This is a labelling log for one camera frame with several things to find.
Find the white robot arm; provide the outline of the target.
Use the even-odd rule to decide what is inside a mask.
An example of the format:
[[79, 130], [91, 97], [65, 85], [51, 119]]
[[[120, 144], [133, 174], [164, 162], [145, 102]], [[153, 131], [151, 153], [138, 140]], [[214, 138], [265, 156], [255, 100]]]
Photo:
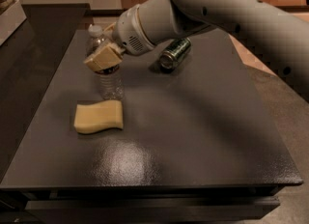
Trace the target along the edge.
[[158, 44], [215, 28], [233, 36], [305, 100], [309, 100], [309, 24], [261, 0], [148, 0], [122, 13], [106, 41], [84, 64], [102, 71], [124, 54], [143, 55]]

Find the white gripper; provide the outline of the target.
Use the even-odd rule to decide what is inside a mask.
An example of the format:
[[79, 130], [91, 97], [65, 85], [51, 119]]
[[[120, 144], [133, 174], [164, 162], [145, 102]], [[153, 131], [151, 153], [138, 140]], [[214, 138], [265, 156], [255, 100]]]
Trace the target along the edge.
[[139, 5], [122, 13], [117, 22], [103, 30], [106, 38], [113, 38], [100, 46], [89, 46], [84, 64], [92, 71], [107, 70], [119, 65], [125, 53], [133, 56], [152, 51], [155, 45], [147, 38], [139, 18]]

